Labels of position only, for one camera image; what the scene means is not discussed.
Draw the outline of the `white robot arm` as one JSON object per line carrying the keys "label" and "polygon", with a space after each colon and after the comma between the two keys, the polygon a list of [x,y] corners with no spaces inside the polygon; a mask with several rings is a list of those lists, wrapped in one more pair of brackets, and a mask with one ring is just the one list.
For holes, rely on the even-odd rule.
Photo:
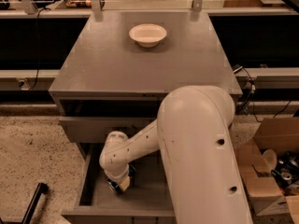
{"label": "white robot arm", "polygon": [[141,132],[108,135],[100,166],[126,189],[129,163],[159,150],[177,224],[253,224],[228,131],[234,115],[219,87],[176,89]]}

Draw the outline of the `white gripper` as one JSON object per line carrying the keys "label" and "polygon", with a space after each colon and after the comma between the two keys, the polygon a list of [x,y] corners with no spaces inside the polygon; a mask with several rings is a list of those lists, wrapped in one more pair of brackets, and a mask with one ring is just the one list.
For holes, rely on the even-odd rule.
{"label": "white gripper", "polygon": [[118,186],[120,188],[121,193],[124,193],[129,187],[131,183],[131,177],[129,175],[129,166],[121,166],[116,169],[105,169],[104,170],[108,179],[119,182]]}

